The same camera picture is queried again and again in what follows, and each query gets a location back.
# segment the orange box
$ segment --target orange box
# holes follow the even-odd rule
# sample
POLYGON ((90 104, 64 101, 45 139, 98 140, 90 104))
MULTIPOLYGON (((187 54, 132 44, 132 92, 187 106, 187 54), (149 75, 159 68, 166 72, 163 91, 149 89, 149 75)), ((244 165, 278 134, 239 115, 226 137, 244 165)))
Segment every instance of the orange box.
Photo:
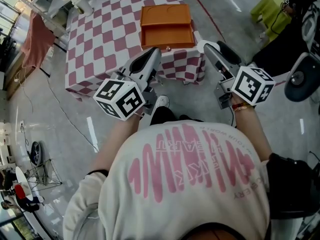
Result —
POLYGON ((195 46, 187 4, 143 6, 140 18, 141 47, 192 48, 195 46))

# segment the pink graphic print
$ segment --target pink graphic print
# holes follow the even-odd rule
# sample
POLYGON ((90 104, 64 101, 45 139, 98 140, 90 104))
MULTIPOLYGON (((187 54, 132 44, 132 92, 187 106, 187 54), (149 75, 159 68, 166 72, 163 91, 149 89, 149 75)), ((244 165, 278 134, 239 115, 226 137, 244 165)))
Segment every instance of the pink graphic print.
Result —
MULTIPOLYGON (((204 177, 205 177, 205 182, 206 182, 205 186, 207 188, 210 188, 212 186, 211 175, 210 175, 210 172, 209 172, 208 163, 207 163, 206 156, 205 156, 205 151, 204 151, 204 149, 202 147, 202 144, 200 142, 199 136, 198 136, 198 134, 197 134, 197 132, 196 132, 194 127, 189 126, 189 125, 187 125, 185 123, 182 125, 182 129, 183 129, 184 133, 187 133, 185 135, 186 142, 187 143, 196 144, 197 148, 195 147, 195 145, 193 146, 191 155, 193 157, 198 157, 198 155, 199 155, 200 163, 201 163, 201 167, 199 166, 199 164, 196 165, 196 164, 193 163, 193 164, 189 165, 188 168, 190 168, 190 169, 193 169, 193 168, 198 169, 197 173, 199 175, 202 175, 202 172, 203 172, 204 177)), ((203 177, 200 176, 199 177, 199 182, 201 183, 202 181, 203 181, 203 177)))
POLYGON ((181 151, 175 145, 175 141, 172 140, 170 131, 166 129, 164 132, 169 145, 171 162, 173 165, 173 170, 175 175, 175 182, 177 184, 178 190, 183 191, 185 189, 185 182, 184 182, 184 176, 183 176, 182 165, 181 165, 181 151))
POLYGON ((230 166, 228 166, 225 153, 224 153, 221 145, 219 144, 218 138, 213 133, 210 133, 210 137, 213 139, 213 141, 215 142, 215 144, 218 148, 220 157, 222 159, 224 168, 225 168, 226 173, 229 177, 231 185, 232 186, 236 185, 236 171, 238 172, 242 183, 245 185, 248 184, 249 183, 249 176, 251 175, 250 170, 253 170, 255 168, 255 165, 252 162, 251 157, 248 154, 246 154, 245 156, 242 155, 241 151, 237 148, 238 154, 240 152, 239 155, 241 157, 241 159, 239 161, 233 145, 230 143, 230 141, 226 140, 225 143, 226 143, 229 157, 230 157, 230 166), (245 166, 246 174, 243 173, 239 162, 242 163, 243 166, 245 166))
MULTIPOLYGON (((202 134, 208 145, 220 191, 224 193, 227 189, 221 171, 222 168, 225 169, 231 186, 236 185, 237 175, 243 184, 249 184, 249 177, 255 168, 251 157, 248 154, 243 155, 239 148, 235 150, 232 143, 226 140, 225 144, 230 158, 228 164, 226 155, 216 135, 208 133, 205 130, 202 131, 202 134), (218 150, 223 167, 219 164, 215 147, 218 150)), ((140 194, 143 183, 143 197, 147 198, 150 194, 149 186, 152 186, 154 199, 160 203, 163 199, 164 187, 166 185, 169 193, 184 191, 185 177, 188 178, 191 186, 194 186, 196 183, 204 184, 205 179, 205 187, 211 188, 212 176, 203 144, 196 129, 184 123, 179 127, 175 126, 171 129, 166 129, 164 135, 159 133, 156 136, 155 156, 152 146, 149 143, 144 145, 142 150, 142 174, 141 160, 135 158, 132 161, 128 171, 128 181, 130 184, 133 184, 134 192, 140 194), (183 167, 187 172, 187 176, 183 173, 183 167), (166 184, 163 184, 162 181, 163 173, 166 184)))
POLYGON ((135 158, 132 162, 132 165, 129 170, 128 175, 129 183, 133 182, 134 192, 136 194, 141 193, 141 177, 140 177, 140 161, 138 158, 135 158))
POLYGON ((210 150, 210 155, 211 155, 211 159, 213 162, 215 176, 218 181, 219 188, 220 188, 221 192, 224 193, 224 192, 226 192, 226 184, 225 184, 224 178, 222 177, 222 173, 221 173, 219 162, 218 162, 218 159, 216 156, 216 152, 214 150, 213 144, 211 142, 211 139, 210 139, 208 133, 205 130, 203 130, 202 133, 204 135, 204 138, 205 138, 205 140, 208 144, 209 150, 210 150))

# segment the hair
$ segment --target hair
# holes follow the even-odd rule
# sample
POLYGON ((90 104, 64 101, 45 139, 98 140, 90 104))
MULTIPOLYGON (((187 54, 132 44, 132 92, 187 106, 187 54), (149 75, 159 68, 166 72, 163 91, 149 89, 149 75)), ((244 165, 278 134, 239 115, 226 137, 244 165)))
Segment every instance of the hair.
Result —
POLYGON ((5 201, 2 201, 2 202, 1 202, 1 207, 2 207, 2 209, 4 209, 4 210, 8 210, 8 209, 9 209, 8 203, 5 202, 5 201))
POLYGON ((2 185, 4 180, 5 180, 4 176, 2 175, 2 173, 0 173, 0 190, 4 190, 5 189, 5 186, 2 185))

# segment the red line on floor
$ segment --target red line on floor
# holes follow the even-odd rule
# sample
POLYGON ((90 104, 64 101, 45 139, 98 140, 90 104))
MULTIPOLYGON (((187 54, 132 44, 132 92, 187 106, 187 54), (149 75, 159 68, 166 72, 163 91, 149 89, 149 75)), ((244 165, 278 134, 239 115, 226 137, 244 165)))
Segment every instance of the red line on floor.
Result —
POLYGON ((216 30, 217 30, 217 31, 219 32, 219 34, 222 36, 223 41, 224 41, 225 43, 227 43, 226 40, 225 40, 225 38, 224 38, 224 36, 222 35, 220 29, 218 28, 217 24, 215 23, 214 19, 211 17, 211 15, 209 14, 209 12, 208 12, 207 9, 205 8, 205 6, 202 4, 202 2, 201 2, 200 0, 197 0, 197 1, 198 1, 198 3, 201 5, 201 7, 203 8, 203 10, 204 10, 204 12, 206 13, 206 15, 209 16, 209 18, 210 18, 211 22, 213 23, 213 25, 215 26, 216 30))
POLYGON ((279 86, 279 85, 282 85, 284 84, 286 81, 282 81, 282 82, 277 82, 274 86, 279 86))

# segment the white sweatshirt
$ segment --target white sweatshirt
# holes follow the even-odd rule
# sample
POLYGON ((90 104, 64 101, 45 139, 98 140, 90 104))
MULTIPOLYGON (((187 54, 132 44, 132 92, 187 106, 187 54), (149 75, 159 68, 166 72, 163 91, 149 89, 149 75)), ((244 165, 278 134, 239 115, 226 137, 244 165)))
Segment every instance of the white sweatshirt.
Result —
POLYGON ((107 177, 80 182, 64 239, 177 240, 210 224, 262 240, 270 215, 260 166, 248 138, 226 124, 150 126, 126 140, 107 177))

